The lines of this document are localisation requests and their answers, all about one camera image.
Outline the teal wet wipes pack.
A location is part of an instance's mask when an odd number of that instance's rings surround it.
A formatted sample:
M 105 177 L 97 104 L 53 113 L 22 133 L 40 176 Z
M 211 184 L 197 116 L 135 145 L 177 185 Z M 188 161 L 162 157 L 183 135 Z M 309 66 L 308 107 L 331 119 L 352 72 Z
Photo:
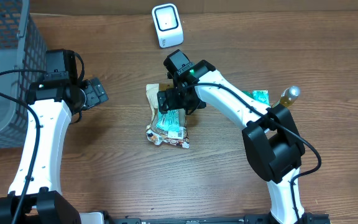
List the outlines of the teal wet wipes pack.
M 167 113 L 158 112 L 156 127 L 163 131 L 180 131 L 180 119 L 178 110 L 170 110 Z

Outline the Pantree snack bag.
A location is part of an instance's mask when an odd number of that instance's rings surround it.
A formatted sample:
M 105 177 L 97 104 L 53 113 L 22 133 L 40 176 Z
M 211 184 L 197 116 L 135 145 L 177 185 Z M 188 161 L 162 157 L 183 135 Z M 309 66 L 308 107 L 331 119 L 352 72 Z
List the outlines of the Pantree snack bag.
M 146 127 L 147 139 L 155 145 L 171 144 L 188 149 L 190 141 L 186 128 L 184 109 L 170 110 L 162 114 L 158 108 L 157 93 L 171 87 L 169 84 L 154 83 L 145 87 L 146 97 L 152 112 L 150 124 Z

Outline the green lid jar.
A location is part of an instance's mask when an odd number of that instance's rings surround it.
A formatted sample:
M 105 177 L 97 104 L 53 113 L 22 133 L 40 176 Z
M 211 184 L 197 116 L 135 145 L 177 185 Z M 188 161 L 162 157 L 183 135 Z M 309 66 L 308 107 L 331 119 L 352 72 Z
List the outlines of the green lid jar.
M 251 93 L 251 92 L 249 92 L 249 91 L 243 91 L 243 93 L 245 94 L 245 95 L 247 95 L 248 97 L 250 97 L 250 98 L 254 98 L 253 97 L 253 94 Z

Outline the small teal tissue pack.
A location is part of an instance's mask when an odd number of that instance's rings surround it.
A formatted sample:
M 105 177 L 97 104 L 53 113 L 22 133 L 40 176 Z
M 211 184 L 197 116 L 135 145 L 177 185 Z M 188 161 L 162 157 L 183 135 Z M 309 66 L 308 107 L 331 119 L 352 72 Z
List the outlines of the small teal tissue pack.
M 268 90 L 253 90 L 252 97 L 253 97 L 253 99 L 255 99 L 263 104 L 266 104 L 266 105 L 270 104 Z

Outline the yellow liquid bottle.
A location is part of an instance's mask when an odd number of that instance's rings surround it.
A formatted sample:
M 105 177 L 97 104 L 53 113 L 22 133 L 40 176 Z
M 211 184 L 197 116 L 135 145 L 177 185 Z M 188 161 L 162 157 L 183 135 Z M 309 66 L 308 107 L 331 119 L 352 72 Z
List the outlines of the yellow liquid bottle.
M 288 108 L 298 99 L 301 94 L 301 90 L 298 86 L 288 87 L 282 94 L 280 99 L 273 104 L 272 107 L 276 107 L 277 105 L 283 105 Z

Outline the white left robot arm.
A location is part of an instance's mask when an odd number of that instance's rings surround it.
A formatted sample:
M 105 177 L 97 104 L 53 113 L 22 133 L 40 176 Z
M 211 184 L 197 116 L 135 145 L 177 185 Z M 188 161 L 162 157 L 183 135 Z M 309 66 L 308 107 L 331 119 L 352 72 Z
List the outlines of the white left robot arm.
M 63 196 L 60 168 L 65 135 L 72 116 L 108 100 L 98 78 L 78 71 L 80 55 L 49 50 L 47 68 L 30 84 L 25 100 L 9 100 L 27 110 L 21 161 L 6 197 L 0 198 L 0 223 L 112 223 L 106 211 L 80 213 Z

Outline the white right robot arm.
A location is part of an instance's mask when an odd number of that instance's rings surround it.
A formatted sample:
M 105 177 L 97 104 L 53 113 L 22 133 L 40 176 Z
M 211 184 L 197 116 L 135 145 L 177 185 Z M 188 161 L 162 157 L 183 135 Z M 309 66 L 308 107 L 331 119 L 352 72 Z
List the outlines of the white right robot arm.
M 305 223 L 295 176 L 305 147 L 290 111 L 270 107 L 230 84 L 209 62 L 193 63 L 180 50 L 163 62 L 173 87 L 157 93 L 161 113 L 183 109 L 187 115 L 211 105 L 242 131 L 249 165 L 268 185 L 272 223 Z

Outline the white barcode scanner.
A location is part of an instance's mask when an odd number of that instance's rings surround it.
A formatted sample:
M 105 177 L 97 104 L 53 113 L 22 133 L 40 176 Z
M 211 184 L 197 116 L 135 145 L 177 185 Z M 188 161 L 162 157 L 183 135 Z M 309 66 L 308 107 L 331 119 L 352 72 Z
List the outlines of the white barcode scanner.
M 180 45 L 184 41 L 183 28 L 176 5 L 161 4 L 152 9 L 152 18 L 160 48 Z

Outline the grey plastic mesh basket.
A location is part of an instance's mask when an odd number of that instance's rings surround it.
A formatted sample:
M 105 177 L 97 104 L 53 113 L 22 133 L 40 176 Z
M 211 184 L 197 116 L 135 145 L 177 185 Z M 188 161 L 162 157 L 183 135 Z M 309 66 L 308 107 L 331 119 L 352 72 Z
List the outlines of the grey plastic mesh basket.
M 46 69 L 47 45 L 29 14 L 28 1 L 0 0 L 0 92 L 18 100 Z M 0 148 L 21 147 L 27 110 L 0 96 Z

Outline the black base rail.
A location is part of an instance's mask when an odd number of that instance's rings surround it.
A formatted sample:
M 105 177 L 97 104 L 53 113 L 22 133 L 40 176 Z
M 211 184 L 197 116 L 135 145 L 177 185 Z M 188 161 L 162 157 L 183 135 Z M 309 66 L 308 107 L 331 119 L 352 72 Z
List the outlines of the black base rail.
M 112 223 L 112 224 L 268 224 L 278 223 L 270 214 L 245 215 L 243 217 L 215 218 L 162 218 L 142 220 L 140 218 L 112 218 L 107 212 L 80 213 L 82 223 Z

